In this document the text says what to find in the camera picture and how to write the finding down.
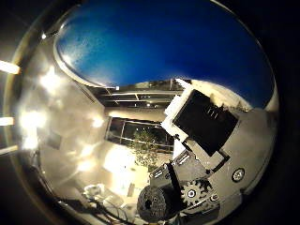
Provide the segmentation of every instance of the gray metal part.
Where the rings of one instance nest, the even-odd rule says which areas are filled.
[[[222,147],[230,159],[208,178],[220,200],[217,220],[226,217],[242,202],[241,189],[253,189],[260,180],[276,136],[276,124],[269,116],[261,109],[239,113],[239,122]],[[232,175],[238,168],[245,170],[245,176],[235,183]]]
[[[193,151],[196,158],[201,162],[206,170],[214,170],[224,159],[219,152],[215,152],[213,156],[209,157],[195,141],[187,140],[187,146]]]

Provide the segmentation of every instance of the window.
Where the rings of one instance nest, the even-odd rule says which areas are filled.
[[[173,152],[174,139],[159,123],[152,121],[130,120],[123,118],[111,118],[111,123],[107,130],[106,139],[113,143],[130,145],[135,141],[135,132],[146,131],[155,137],[152,144],[162,153],[171,154]]]

